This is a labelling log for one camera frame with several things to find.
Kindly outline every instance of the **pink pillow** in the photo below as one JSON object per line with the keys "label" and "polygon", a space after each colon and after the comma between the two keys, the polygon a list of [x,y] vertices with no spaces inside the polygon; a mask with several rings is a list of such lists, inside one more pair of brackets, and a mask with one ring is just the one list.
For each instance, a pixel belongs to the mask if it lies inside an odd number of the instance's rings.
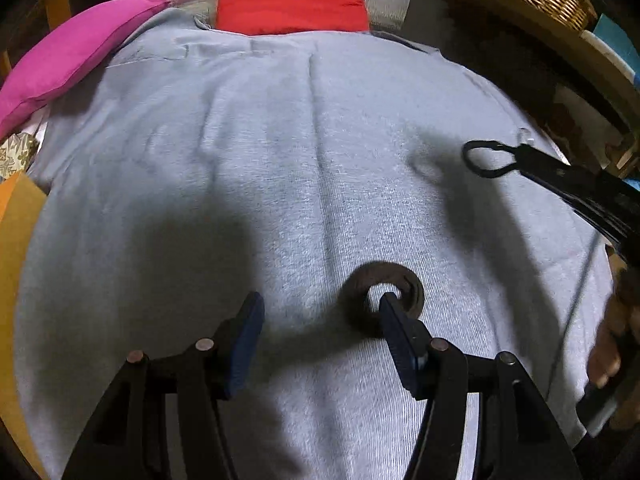
{"label": "pink pillow", "polygon": [[61,96],[167,0],[111,0],[77,14],[18,62],[0,89],[0,141],[34,111]]}

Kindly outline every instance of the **black loop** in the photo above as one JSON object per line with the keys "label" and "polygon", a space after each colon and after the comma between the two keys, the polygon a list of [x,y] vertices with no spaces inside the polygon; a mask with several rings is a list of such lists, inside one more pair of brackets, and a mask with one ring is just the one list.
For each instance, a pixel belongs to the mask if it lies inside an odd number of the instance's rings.
{"label": "black loop", "polygon": [[481,176],[482,178],[498,178],[499,176],[503,176],[510,171],[518,169],[518,164],[516,162],[512,162],[511,164],[508,164],[503,168],[497,168],[496,170],[486,170],[485,168],[480,168],[469,158],[469,152],[477,148],[487,148],[489,150],[493,150],[494,152],[508,152],[512,153],[513,155],[515,155],[516,150],[516,148],[507,146],[506,144],[498,142],[497,140],[470,140],[469,142],[466,142],[465,145],[462,146],[462,160],[464,160],[466,167],[468,167],[476,175]]}
{"label": "black loop", "polygon": [[424,306],[424,288],[416,274],[390,262],[369,262],[359,266],[340,289],[338,304],[351,327],[372,338],[383,338],[378,312],[369,304],[367,293],[374,285],[389,283],[401,292],[400,303],[407,316],[418,319]]}

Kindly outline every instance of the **gray fabric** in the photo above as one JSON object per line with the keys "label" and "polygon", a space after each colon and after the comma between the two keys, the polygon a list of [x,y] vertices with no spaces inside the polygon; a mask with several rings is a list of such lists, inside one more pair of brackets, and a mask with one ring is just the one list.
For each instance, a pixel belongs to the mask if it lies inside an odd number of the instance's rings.
{"label": "gray fabric", "polygon": [[[248,38],[176,9],[151,19],[55,103],[30,170],[50,195],[15,369],[51,477],[128,351],[180,352],[255,289],[266,326],[247,387],[223,405],[240,478],[402,478],[424,404],[386,344],[335,307],[369,260],[417,273],[431,333],[516,352],[545,391],[593,230],[523,177],[482,180],[460,161],[464,141],[515,144],[522,127],[437,51],[368,34]],[[574,443],[609,289],[600,247],[549,400]]]}

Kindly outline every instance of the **thin cord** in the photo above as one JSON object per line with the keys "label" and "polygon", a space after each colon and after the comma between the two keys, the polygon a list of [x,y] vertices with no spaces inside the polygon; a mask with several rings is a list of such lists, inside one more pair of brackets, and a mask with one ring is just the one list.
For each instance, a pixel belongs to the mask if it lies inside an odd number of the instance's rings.
{"label": "thin cord", "polygon": [[591,264],[593,263],[593,256],[595,255],[596,248],[600,244],[601,237],[602,236],[599,232],[595,232],[591,239],[589,253],[587,254],[587,259],[584,261],[584,265],[582,266],[580,280],[578,280],[578,286],[575,289],[574,297],[572,298],[571,302],[571,308],[569,309],[569,316],[567,317],[566,324],[564,326],[564,332],[562,332],[562,337],[560,338],[560,342],[558,343],[558,348],[556,349],[556,353],[554,355],[553,364],[551,365],[551,371],[549,372],[549,384],[546,388],[545,402],[548,402],[549,400],[551,385],[556,378],[556,374],[558,373],[558,365],[562,360],[562,350],[564,349],[564,342],[569,333],[569,329],[571,328],[571,323],[574,320],[575,314],[578,311],[578,306],[580,305],[580,300],[582,299],[582,292],[584,291],[584,284],[587,281],[589,270],[591,269]]}

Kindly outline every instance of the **human hand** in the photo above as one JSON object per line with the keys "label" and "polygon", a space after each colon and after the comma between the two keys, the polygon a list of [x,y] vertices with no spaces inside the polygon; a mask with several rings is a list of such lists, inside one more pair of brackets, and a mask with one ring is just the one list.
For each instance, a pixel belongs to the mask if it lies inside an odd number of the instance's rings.
{"label": "human hand", "polygon": [[[620,352],[614,336],[627,330],[640,344],[640,296],[638,272],[624,270],[616,283],[616,290],[607,301],[604,318],[596,333],[596,342],[587,362],[591,383],[603,388],[620,370]],[[640,383],[636,384],[625,402],[609,421],[614,430],[628,430],[640,421]]]}

